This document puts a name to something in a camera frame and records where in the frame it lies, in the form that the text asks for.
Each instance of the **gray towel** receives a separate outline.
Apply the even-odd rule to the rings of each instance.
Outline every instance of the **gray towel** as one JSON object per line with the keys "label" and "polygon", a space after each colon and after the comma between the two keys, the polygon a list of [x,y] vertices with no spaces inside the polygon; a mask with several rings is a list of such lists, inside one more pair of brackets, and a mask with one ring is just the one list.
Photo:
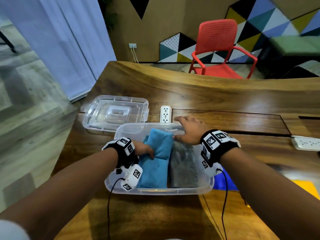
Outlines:
{"label": "gray towel", "polygon": [[174,141],[170,156],[170,187],[197,188],[198,173],[193,146]]}

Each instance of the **blue towel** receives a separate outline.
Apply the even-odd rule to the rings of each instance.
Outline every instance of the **blue towel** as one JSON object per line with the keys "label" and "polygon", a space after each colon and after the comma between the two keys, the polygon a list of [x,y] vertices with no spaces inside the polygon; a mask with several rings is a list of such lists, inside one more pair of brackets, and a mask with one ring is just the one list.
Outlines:
{"label": "blue towel", "polygon": [[149,136],[143,141],[154,150],[154,159],[149,154],[140,156],[139,166],[143,173],[138,188],[167,188],[168,165],[171,148],[174,143],[173,134],[158,129],[151,129]]}
{"label": "blue towel", "polygon": [[218,175],[214,176],[214,190],[226,190],[226,181],[228,183],[228,190],[237,190],[238,188],[235,183],[230,178],[229,174],[223,169],[223,172],[226,174],[226,179],[223,173],[219,173]]}

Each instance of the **wall outlet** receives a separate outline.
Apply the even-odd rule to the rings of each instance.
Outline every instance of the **wall outlet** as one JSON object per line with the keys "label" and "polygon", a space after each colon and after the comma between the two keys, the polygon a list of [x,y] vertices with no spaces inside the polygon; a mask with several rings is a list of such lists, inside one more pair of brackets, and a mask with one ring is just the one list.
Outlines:
{"label": "wall outlet", "polygon": [[160,123],[171,123],[172,110],[170,106],[163,105],[160,109]]}
{"label": "wall outlet", "polygon": [[292,138],[294,147],[302,151],[320,151],[320,139],[311,137],[294,137]]}
{"label": "wall outlet", "polygon": [[134,49],[136,49],[136,48],[137,48],[137,44],[129,44],[129,48],[134,48]]}

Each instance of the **wooden tabletop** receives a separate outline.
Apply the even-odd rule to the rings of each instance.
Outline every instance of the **wooden tabletop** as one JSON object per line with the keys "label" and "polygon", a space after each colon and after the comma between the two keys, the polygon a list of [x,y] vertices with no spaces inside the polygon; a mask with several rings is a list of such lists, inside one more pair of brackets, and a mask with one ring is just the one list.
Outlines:
{"label": "wooden tabletop", "polygon": [[[317,153],[294,149],[290,139],[320,135],[319,78],[225,79],[109,62],[84,101],[53,174],[113,139],[114,133],[82,126],[88,106],[102,94],[147,99],[148,122],[159,122],[160,107],[170,105],[173,116],[191,115],[228,131],[258,160],[290,179],[312,181],[320,188]],[[106,239],[108,196],[101,182],[101,190],[56,239]],[[224,196],[219,190],[182,196],[113,194],[111,239],[221,239]],[[277,239],[238,192],[228,194],[224,222],[229,239]]]}

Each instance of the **hand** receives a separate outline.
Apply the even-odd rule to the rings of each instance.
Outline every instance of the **hand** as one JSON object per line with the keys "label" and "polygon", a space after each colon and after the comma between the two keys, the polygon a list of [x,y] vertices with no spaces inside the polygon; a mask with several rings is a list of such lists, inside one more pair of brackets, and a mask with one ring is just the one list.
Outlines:
{"label": "hand", "polygon": [[202,135],[210,130],[205,123],[190,116],[179,116],[175,117],[174,120],[179,121],[185,131],[184,135],[175,135],[174,139],[190,145],[200,144]]}
{"label": "hand", "polygon": [[141,141],[136,141],[136,140],[133,140],[132,142],[135,147],[134,153],[136,156],[140,156],[142,154],[148,153],[152,159],[154,158],[153,149],[149,145],[144,144]]}

